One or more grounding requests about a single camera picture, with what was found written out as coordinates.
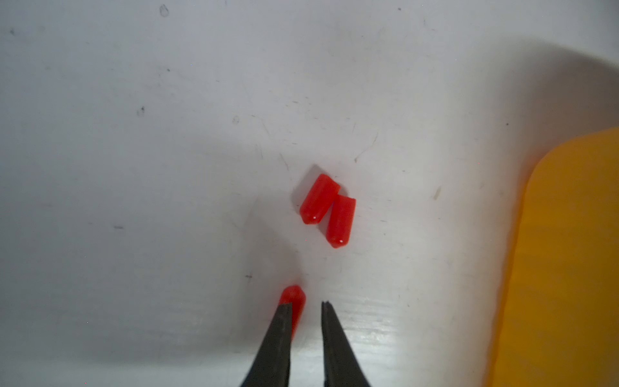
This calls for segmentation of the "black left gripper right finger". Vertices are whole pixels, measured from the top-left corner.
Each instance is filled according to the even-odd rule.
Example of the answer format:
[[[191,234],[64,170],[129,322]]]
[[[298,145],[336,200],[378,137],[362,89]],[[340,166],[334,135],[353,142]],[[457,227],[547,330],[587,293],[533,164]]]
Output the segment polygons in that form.
[[[328,387],[370,387],[346,337],[335,308],[329,302],[322,302],[321,327],[324,385]]]

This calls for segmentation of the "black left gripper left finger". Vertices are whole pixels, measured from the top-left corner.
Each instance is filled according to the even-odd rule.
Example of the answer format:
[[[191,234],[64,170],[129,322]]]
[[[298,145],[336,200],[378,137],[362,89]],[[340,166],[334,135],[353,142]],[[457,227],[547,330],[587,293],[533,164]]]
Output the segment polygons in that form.
[[[278,306],[242,387],[287,387],[290,380],[293,305]]]

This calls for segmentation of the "red protection sleeve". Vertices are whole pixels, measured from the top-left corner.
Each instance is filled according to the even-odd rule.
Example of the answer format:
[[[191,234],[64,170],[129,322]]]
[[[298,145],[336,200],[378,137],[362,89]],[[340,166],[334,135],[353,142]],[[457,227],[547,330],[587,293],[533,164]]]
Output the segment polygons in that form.
[[[304,224],[319,224],[329,211],[341,187],[331,177],[320,174],[300,207]]]
[[[354,198],[343,195],[335,198],[327,226],[327,241],[333,248],[342,248],[348,244],[355,212],[356,200]]]
[[[299,285],[288,286],[282,291],[278,305],[285,304],[292,305],[292,338],[294,338],[306,305],[306,294]]]

